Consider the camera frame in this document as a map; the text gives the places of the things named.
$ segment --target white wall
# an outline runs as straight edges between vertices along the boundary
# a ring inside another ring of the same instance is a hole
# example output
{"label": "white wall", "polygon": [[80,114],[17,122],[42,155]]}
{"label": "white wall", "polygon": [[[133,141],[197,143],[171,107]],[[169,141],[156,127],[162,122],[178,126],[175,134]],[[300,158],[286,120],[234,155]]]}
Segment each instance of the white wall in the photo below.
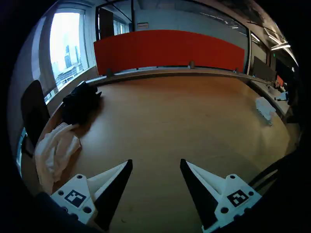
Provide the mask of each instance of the white wall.
{"label": "white wall", "polygon": [[136,10],[136,23],[148,23],[147,29],[140,30],[181,30],[200,33],[232,43],[244,49],[244,67],[248,58],[248,38],[237,30],[194,13],[178,10]]}

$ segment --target white object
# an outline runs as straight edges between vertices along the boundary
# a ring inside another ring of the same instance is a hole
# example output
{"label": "white object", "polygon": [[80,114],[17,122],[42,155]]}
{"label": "white object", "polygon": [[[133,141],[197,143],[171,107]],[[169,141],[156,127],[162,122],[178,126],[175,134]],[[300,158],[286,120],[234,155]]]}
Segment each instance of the white object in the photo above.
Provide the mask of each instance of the white object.
{"label": "white object", "polygon": [[94,202],[120,174],[127,163],[128,161],[88,179],[77,174],[53,193],[51,198],[69,214],[76,215],[80,222],[96,226],[93,220],[98,212]]}
{"label": "white object", "polygon": [[252,187],[236,174],[228,175],[223,179],[188,161],[187,164],[192,173],[218,202],[215,209],[217,222],[206,230],[202,226],[204,233],[213,232],[217,228],[231,223],[235,216],[243,215],[245,209],[251,208],[261,198]]}
{"label": "white object", "polygon": [[35,149],[35,161],[40,184],[51,195],[53,184],[59,181],[71,155],[81,147],[79,138],[71,131],[78,125],[62,123],[47,133]]}
{"label": "white object", "polygon": [[282,92],[278,97],[275,98],[279,100],[286,100],[286,94],[288,94],[288,92]]}
{"label": "white object", "polygon": [[272,125],[272,117],[275,115],[275,108],[264,97],[259,97],[256,99],[256,108],[261,115],[266,118],[270,125]]}

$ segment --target towel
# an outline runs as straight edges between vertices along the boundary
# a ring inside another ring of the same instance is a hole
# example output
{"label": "towel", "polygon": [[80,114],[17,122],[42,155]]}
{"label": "towel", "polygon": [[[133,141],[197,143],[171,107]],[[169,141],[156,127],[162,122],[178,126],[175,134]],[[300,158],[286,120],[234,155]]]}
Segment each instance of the towel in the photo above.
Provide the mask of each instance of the towel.
{"label": "towel", "polygon": [[81,147],[79,138],[71,131],[78,124],[62,123],[47,133],[35,149],[35,161],[40,184],[49,195],[54,182],[60,180],[69,159]]}

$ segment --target white cloth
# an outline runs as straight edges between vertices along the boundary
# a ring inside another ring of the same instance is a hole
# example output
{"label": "white cloth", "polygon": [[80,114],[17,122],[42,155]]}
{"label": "white cloth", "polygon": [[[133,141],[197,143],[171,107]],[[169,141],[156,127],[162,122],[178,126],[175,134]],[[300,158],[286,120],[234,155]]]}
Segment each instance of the white cloth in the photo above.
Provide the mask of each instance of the white cloth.
{"label": "white cloth", "polygon": [[37,173],[43,190],[52,194],[53,184],[60,180],[71,155],[81,147],[79,138],[71,131],[78,125],[62,123],[47,133],[35,149]]}
{"label": "white cloth", "polygon": [[275,115],[275,108],[264,97],[259,97],[256,99],[256,108],[272,125],[272,117]]}

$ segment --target black cloth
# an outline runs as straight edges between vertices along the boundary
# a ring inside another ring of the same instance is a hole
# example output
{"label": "black cloth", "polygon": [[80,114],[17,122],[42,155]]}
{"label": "black cloth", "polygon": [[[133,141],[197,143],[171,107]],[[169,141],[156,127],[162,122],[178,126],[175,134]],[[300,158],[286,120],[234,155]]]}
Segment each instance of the black cloth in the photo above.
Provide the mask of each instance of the black cloth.
{"label": "black cloth", "polygon": [[89,113],[99,106],[101,92],[96,94],[97,87],[92,87],[86,82],[67,95],[64,99],[63,121],[67,124],[84,124]]}

